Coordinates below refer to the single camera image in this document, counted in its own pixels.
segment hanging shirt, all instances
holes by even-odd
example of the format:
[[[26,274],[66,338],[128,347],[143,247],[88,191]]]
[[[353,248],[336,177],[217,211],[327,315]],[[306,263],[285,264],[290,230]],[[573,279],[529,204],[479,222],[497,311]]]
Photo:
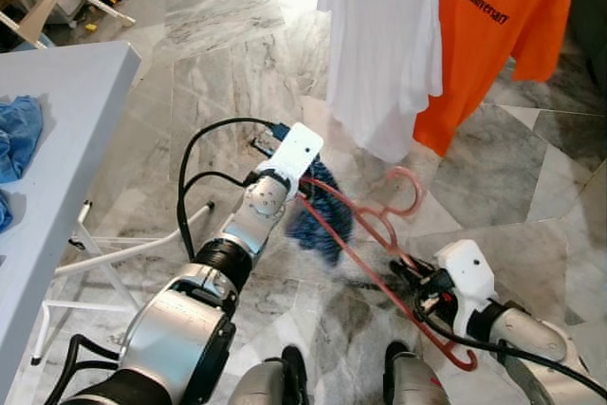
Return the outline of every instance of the hanging shirt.
[[[397,162],[442,92],[438,0],[319,0],[332,11],[327,101],[359,147]]]
[[[508,55],[516,60],[515,80],[547,80],[568,10],[569,0],[440,0],[443,95],[417,116],[415,139],[443,156]]]

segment marble floor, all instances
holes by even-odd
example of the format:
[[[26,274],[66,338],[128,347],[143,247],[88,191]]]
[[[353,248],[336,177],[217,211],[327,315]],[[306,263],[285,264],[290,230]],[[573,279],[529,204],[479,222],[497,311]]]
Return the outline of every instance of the marble floor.
[[[253,115],[305,122],[325,138],[323,161],[344,192],[369,205],[406,204],[408,185],[387,184],[386,165],[355,147],[324,105],[330,18],[316,0],[128,0],[137,18],[122,29],[104,18],[84,41],[128,40],[142,57],[137,80],[89,197],[87,226],[96,235],[158,237],[175,226],[176,174],[188,137],[211,121]],[[441,159],[414,144],[402,164],[425,187],[419,212],[396,219],[400,242],[422,258],[449,242],[476,240],[493,267],[498,291],[538,317],[567,327],[593,374],[607,380],[607,144],[605,99],[567,42],[547,83],[513,83],[512,64],[460,128]],[[190,170],[244,176],[259,155],[254,134],[227,129],[194,150]],[[217,208],[194,236],[201,240],[226,216],[238,192],[221,181],[199,186],[188,204]],[[381,403],[383,352],[406,341],[437,371],[453,404],[518,405],[528,401],[502,368],[480,355],[471,374],[455,369],[419,338],[391,303],[348,259],[327,270],[309,251],[274,231],[241,295],[238,332],[212,403],[226,403],[238,378],[260,359],[299,345],[316,404]],[[353,247],[386,277],[388,258],[364,231]],[[78,256],[69,250],[65,262]],[[175,243],[117,265],[141,301],[183,263]],[[55,282],[49,296],[119,303],[97,271]],[[117,349],[131,316],[56,311],[43,362],[28,352],[7,401],[41,403],[56,381],[69,337],[81,332]],[[78,374],[68,393],[103,378]]]

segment black cable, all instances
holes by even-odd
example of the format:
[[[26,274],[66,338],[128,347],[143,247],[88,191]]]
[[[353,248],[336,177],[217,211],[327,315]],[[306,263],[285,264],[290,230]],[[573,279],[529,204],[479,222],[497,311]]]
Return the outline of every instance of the black cable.
[[[100,345],[97,345],[91,339],[86,338],[82,334],[76,334],[72,336],[69,340],[69,346],[67,348],[67,355],[65,356],[64,369],[55,384],[55,387],[48,395],[48,398],[45,401],[45,405],[56,405],[59,403],[62,394],[67,387],[67,384],[72,379],[74,374],[78,370],[82,369],[106,369],[106,370],[116,370],[118,369],[118,365],[115,362],[107,362],[103,360],[86,360],[82,362],[77,362],[78,358],[78,349],[83,346],[87,350],[95,353],[96,355],[102,356],[111,360],[118,360],[119,354],[113,351],[107,350]]]
[[[186,183],[185,187],[183,188],[183,194],[184,195],[188,194],[188,191],[190,190],[190,188],[192,187],[193,184],[198,182],[203,177],[207,177],[207,176],[221,177],[223,179],[226,179],[229,183],[237,185],[238,187],[245,187],[244,182],[241,182],[240,180],[236,179],[235,177],[232,177],[231,175],[227,175],[226,173],[222,173],[221,171],[205,171],[203,173],[198,173],[197,175],[193,176]]]
[[[183,153],[183,158],[181,158],[181,165],[179,167],[179,179],[177,183],[177,225],[179,226],[181,238],[183,239],[183,244],[186,248],[186,251],[188,252],[188,257],[190,258],[190,260],[193,260],[194,258],[194,251],[192,243],[192,234],[190,233],[190,227],[188,226],[188,216],[186,214],[185,208],[185,180],[186,171],[188,168],[188,161],[190,160],[190,154],[192,153],[192,148],[194,147],[196,142],[204,135],[206,135],[212,130],[232,123],[259,123],[270,129],[275,127],[275,124],[273,122],[257,118],[230,118],[220,120],[199,130],[186,145],[185,151]]]
[[[504,345],[498,345],[495,343],[488,343],[485,341],[475,341],[473,339],[459,337],[459,336],[453,334],[451,331],[448,331],[445,328],[441,327],[432,318],[428,318],[428,315],[426,314],[426,312],[424,311],[424,308],[421,305],[421,296],[419,295],[419,293],[415,294],[414,305],[415,305],[416,317],[420,321],[422,321],[426,325],[428,325],[428,327],[431,330],[440,334],[445,339],[449,339],[450,341],[454,341],[456,343],[459,343],[460,345],[469,346],[470,348],[477,348],[479,350],[489,351],[491,353],[496,353],[498,355],[512,356],[513,358],[530,360],[531,362],[535,362],[536,364],[543,365],[544,367],[548,367],[549,369],[556,370],[557,372],[560,372],[561,374],[563,374],[567,377],[570,377],[570,378],[574,379],[575,381],[578,381],[579,383],[583,384],[584,386],[591,389],[592,391],[597,393],[599,396],[601,396],[607,400],[607,391],[605,389],[603,389],[599,384],[595,383],[589,377],[587,377],[579,372],[576,372],[575,370],[573,370],[565,365],[559,364],[558,362],[555,362],[553,360],[546,359],[541,356],[534,355],[532,353],[529,353],[529,352],[526,352],[523,350],[519,350],[517,348],[512,348],[512,347],[504,346]]]

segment white t-shirt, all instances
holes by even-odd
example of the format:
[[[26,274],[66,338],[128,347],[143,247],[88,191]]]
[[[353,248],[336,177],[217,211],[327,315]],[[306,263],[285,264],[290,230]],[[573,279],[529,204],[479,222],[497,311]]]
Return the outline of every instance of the white t-shirt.
[[[409,153],[415,117],[442,88],[438,0],[319,0],[332,11],[327,101],[359,147]]]

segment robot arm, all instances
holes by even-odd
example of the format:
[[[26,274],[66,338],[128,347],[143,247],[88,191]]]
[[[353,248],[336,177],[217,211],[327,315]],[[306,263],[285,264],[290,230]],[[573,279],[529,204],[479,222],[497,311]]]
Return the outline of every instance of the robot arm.
[[[556,325],[538,320],[517,304],[500,304],[494,276],[474,241],[462,240],[435,255],[439,269],[417,262],[418,271],[392,262],[392,270],[417,290],[422,301],[459,337],[472,336],[525,351],[593,381],[571,338]],[[530,402],[539,405],[598,405],[605,399],[554,369],[526,359],[497,355]]]
[[[295,124],[219,232],[131,321],[119,369],[63,404],[207,402],[228,360],[238,296],[321,147],[321,137]]]

